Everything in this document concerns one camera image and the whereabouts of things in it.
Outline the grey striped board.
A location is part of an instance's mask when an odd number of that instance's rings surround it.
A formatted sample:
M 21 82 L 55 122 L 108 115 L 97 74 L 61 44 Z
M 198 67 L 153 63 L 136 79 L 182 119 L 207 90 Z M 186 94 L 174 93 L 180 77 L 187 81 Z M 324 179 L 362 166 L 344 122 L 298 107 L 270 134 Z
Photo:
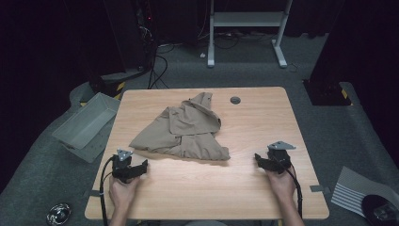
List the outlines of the grey striped board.
M 399 209 L 399 194 L 393 189 L 343 167 L 335 185 L 331 202 L 363 217 L 361 204 L 367 195 L 385 198 Z

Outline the person's right hand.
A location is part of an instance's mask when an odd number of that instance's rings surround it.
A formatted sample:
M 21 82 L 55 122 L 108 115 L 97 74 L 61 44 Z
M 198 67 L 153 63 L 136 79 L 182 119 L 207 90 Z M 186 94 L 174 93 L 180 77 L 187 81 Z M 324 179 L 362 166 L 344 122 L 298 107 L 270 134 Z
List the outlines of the person's right hand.
M 295 205 L 293 199 L 295 192 L 295 182 L 293 179 L 293 170 L 287 169 L 285 172 L 278 174 L 277 172 L 267 170 L 266 175 L 271 185 L 271 189 L 280 205 Z

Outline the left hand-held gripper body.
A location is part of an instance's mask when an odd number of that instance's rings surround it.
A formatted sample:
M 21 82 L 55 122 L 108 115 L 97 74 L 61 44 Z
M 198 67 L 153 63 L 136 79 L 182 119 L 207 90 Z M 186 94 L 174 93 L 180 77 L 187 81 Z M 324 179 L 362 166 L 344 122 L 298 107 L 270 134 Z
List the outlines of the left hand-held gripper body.
M 125 184 L 129 184 L 133 178 L 132 155 L 132 151 L 122 149 L 117 149 L 117 153 L 113 155 L 112 175 Z

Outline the black round object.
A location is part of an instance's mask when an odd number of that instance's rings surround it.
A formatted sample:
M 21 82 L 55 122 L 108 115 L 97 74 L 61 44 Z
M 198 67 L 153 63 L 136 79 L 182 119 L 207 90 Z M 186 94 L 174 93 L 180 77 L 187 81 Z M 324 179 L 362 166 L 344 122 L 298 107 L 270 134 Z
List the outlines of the black round object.
M 381 196 L 365 196 L 361 210 L 372 226 L 399 226 L 399 209 Z

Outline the khaki shorts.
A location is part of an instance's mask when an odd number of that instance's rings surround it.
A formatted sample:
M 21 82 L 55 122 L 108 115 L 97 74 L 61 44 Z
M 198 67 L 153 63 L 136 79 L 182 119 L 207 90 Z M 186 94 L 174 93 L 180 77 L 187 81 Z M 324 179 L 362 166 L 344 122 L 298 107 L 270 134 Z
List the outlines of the khaki shorts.
M 202 92 L 169 106 L 130 143 L 136 150 L 200 160 L 229 160 L 227 147 L 215 139 L 221 119 L 211 109 L 213 94 Z

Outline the black stand base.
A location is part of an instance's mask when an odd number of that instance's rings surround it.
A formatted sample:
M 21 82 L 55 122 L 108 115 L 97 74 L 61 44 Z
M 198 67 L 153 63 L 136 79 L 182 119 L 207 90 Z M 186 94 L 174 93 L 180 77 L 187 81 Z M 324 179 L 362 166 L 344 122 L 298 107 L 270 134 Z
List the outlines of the black stand base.
M 304 80 L 303 85 L 313 105 L 352 105 L 347 92 L 339 84 Z

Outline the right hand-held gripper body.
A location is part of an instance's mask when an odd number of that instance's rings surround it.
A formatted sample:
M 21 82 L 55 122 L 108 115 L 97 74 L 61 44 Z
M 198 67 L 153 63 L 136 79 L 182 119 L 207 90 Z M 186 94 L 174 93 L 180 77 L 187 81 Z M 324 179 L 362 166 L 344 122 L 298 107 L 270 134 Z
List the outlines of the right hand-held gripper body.
M 287 151 L 294 150 L 295 146 L 280 140 L 269 144 L 267 148 L 268 159 L 277 166 L 275 171 L 278 174 L 282 174 L 292 166 L 291 157 Z

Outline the black equipment rack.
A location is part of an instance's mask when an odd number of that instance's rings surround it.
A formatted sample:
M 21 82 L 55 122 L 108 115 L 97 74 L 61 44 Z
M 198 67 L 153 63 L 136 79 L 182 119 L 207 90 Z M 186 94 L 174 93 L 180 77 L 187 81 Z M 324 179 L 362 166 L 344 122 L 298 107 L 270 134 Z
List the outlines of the black equipment rack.
M 116 53 L 104 63 L 115 69 L 89 80 L 94 93 L 117 96 L 124 82 L 147 73 L 154 64 L 156 33 L 149 0 L 102 0 Z

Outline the white metal stand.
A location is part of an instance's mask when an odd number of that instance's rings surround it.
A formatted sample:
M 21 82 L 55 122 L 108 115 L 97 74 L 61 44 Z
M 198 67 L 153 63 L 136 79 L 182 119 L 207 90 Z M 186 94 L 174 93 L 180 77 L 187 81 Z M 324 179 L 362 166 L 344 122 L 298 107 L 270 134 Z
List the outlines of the white metal stand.
M 271 40 L 279 66 L 284 69 L 288 63 L 282 53 L 280 43 L 289 18 L 293 0 L 287 0 L 285 10 L 277 12 L 219 12 L 215 11 L 215 0 L 210 0 L 209 44 L 207 67 L 215 66 L 215 28 L 216 27 L 277 27 L 278 35 Z

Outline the person's left hand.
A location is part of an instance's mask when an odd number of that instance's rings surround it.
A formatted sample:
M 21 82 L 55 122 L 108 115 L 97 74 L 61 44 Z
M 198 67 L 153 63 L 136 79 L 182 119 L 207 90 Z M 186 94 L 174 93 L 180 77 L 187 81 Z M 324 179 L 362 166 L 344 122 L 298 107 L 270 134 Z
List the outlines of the person's left hand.
M 140 178 L 136 177 L 125 184 L 113 176 L 109 178 L 109 195 L 117 210 L 128 210 L 131 207 L 139 181 Z

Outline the grey plastic bin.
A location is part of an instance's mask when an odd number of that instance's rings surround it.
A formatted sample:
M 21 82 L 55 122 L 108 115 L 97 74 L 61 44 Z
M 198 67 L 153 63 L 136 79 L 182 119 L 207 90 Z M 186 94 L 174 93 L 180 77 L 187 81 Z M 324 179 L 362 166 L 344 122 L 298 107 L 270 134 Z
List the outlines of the grey plastic bin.
M 92 163 L 104 150 L 120 101 L 97 93 L 53 132 L 66 150 Z

